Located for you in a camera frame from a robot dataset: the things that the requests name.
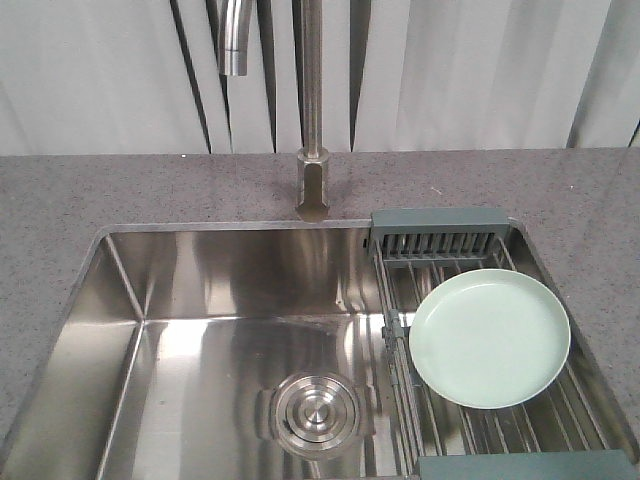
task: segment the quartz countertop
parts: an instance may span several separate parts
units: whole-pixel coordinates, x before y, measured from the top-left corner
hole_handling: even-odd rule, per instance
[[[333,154],[330,218],[500,206],[522,221],[640,436],[640,148]],[[0,157],[0,439],[96,232],[296,219],[295,155]]]

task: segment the sink drain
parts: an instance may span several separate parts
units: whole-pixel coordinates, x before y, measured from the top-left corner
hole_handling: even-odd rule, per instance
[[[332,453],[357,431],[358,400],[337,375],[295,375],[273,403],[278,440],[290,452],[317,458]]]

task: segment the dish rack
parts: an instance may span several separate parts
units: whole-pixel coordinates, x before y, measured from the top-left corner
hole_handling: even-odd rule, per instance
[[[639,451],[569,313],[572,344],[557,379],[513,407],[479,410],[440,397],[419,377],[408,339],[413,314],[442,282],[465,271],[525,273],[557,294],[526,233],[497,209],[374,212],[367,248],[375,265],[405,474],[425,457],[622,450]]]

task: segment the light green plate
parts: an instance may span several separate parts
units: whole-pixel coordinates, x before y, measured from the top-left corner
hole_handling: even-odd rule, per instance
[[[420,304],[409,348],[427,385],[474,408],[512,406],[560,373],[571,343],[569,318],[542,283],[510,270],[457,275]]]

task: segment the faucet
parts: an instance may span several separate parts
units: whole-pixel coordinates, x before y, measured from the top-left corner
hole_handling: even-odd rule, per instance
[[[307,222],[329,213],[329,153],[322,147],[322,0],[300,0],[302,13],[302,145],[296,211]],[[218,39],[222,75],[247,74],[252,0],[225,0]]]

